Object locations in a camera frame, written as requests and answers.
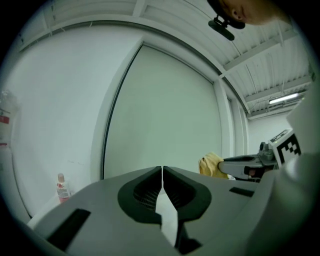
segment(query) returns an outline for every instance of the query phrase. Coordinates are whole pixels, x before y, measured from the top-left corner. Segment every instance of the yellow cloth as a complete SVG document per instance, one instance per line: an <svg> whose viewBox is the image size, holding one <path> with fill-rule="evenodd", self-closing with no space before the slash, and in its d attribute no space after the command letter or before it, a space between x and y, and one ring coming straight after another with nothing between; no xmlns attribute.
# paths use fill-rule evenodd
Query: yellow cloth
<svg viewBox="0 0 320 256"><path fill-rule="evenodd" d="M206 154L199 161L199 172L206 176L228 179L228 175L219 170L218 164L224 160L215 153Z"/></svg>

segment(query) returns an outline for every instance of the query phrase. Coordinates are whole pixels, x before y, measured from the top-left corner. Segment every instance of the ceiling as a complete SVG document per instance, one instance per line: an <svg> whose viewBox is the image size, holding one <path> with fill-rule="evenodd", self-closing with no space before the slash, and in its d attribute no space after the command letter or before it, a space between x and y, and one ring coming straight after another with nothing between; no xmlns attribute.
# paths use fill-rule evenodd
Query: ceiling
<svg viewBox="0 0 320 256"><path fill-rule="evenodd" d="M269 99L300 93L311 83L301 38L282 21L228 29L228 41L208 26L216 16L207 0L51 0L21 31L21 50L57 30L84 21L126 21L183 40L209 59L239 94L248 118L291 110L298 102Z"/></svg>

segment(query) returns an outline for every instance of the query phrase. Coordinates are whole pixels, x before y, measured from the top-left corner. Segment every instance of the fluorescent light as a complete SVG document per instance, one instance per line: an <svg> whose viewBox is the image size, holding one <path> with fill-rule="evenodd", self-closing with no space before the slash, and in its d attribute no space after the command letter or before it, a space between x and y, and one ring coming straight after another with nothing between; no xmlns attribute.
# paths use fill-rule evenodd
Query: fluorescent light
<svg viewBox="0 0 320 256"><path fill-rule="evenodd" d="M290 95L283 96L283 97L280 97L280 98L276 98L276 99L270 100L270 101L269 101L269 104L274 104L274 103L278 103L278 102L283 102L283 101L285 101L285 100L289 100L289 99L295 98L295 97L297 97L298 95L299 95L298 93L294 93L294 94L290 94Z"/></svg>

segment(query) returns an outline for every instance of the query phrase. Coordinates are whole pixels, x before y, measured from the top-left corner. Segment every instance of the plastic bottle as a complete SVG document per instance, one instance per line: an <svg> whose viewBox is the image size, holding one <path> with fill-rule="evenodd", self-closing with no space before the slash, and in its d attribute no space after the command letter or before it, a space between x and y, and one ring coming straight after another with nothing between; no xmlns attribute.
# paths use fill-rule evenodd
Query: plastic bottle
<svg viewBox="0 0 320 256"><path fill-rule="evenodd" d="M65 176L62 173L58 174L58 183L56 185L56 191L58 193L60 203L67 201L71 197L69 184L67 181L65 181Z"/></svg>

